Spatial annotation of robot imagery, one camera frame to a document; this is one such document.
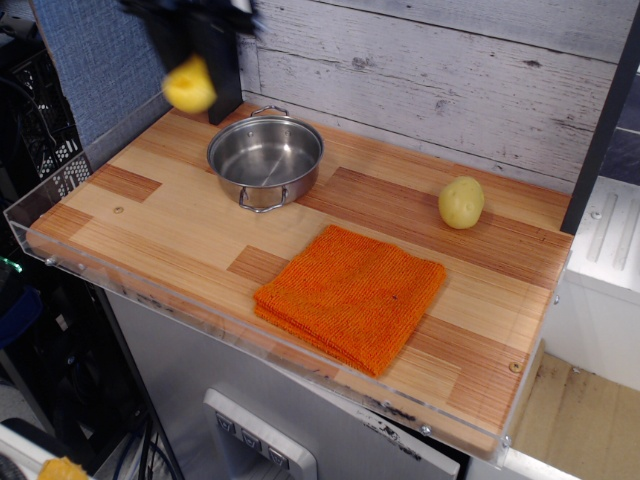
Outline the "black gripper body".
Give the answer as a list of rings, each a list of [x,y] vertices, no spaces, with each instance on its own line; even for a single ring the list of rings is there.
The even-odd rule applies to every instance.
[[[143,18],[171,22],[197,20],[241,34],[260,30],[253,1],[120,1],[123,9]]]

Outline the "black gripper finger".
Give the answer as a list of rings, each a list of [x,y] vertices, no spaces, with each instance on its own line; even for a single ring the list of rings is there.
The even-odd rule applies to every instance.
[[[153,17],[144,21],[151,43],[166,73],[202,53],[196,43],[191,17]]]

